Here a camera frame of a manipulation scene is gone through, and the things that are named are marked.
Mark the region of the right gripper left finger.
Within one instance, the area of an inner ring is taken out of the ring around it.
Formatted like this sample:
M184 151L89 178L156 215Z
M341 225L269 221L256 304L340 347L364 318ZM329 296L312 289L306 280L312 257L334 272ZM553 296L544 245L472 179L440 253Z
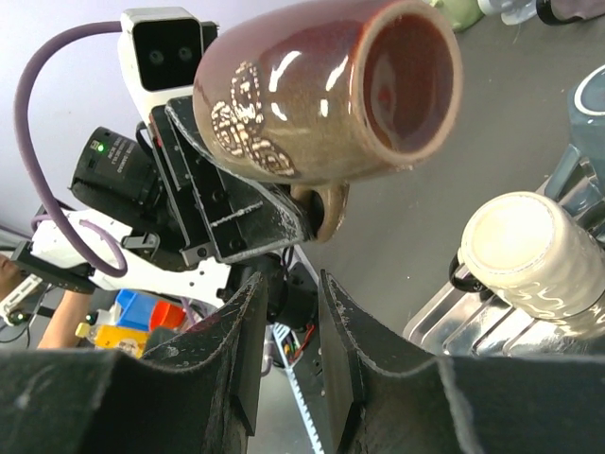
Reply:
M255 273L210 317L134 358L1 353L5 453L243 453L256 428L268 284Z

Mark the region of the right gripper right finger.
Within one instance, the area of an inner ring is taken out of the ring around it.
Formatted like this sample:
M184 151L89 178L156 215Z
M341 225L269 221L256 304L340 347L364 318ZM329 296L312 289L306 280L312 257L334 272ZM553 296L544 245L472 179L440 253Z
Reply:
M600 453L604 359L435 356L319 279L320 348L338 453Z

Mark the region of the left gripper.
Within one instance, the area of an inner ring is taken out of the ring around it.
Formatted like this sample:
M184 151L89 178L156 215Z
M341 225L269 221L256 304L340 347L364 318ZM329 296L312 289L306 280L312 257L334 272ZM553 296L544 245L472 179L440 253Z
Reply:
M313 238L307 213L282 186L245 179L216 162L190 96L153 108L147 130L186 263L244 262Z

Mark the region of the brown striped cup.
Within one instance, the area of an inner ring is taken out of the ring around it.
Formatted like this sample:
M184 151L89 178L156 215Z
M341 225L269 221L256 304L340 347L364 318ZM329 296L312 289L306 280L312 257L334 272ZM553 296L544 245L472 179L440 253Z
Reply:
M307 1L221 33L201 58L193 112L233 174L321 201L318 242L339 228L352 182L427 161L463 89L456 36L422 1Z

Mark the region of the green mug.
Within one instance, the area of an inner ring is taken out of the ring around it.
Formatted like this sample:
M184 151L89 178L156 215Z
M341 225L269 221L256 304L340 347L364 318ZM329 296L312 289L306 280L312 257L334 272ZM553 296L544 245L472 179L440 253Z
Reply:
M462 32L484 17L476 0L424 0L437 9L450 23L454 32Z

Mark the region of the light blue white mug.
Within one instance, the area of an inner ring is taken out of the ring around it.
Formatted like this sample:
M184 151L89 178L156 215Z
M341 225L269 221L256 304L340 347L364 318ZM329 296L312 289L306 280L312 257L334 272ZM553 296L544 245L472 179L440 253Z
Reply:
M537 14L534 0L478 0L477 4L484 15L499 15L507 26L520 25Z

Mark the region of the purple mug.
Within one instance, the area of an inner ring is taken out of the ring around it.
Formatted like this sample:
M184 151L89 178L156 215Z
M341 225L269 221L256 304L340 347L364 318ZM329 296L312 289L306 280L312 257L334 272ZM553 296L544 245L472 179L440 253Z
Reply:
M584 22L604 15L604 0L536 0L537 15L548 26Z

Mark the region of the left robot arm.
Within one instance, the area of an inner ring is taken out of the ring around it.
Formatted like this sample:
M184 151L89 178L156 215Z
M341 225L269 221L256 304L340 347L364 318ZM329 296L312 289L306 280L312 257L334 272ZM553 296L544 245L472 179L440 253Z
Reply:
M110 271L82 257L44 210L15 262L76 292L125 288L213 307L260 273L270 322L296 330L312 324L316 289L290 268L294 247L312 228L288 188L222 169L194 130L190 97L153 108L140 130L148 139L95 130L71 183L82 208L62 208Z

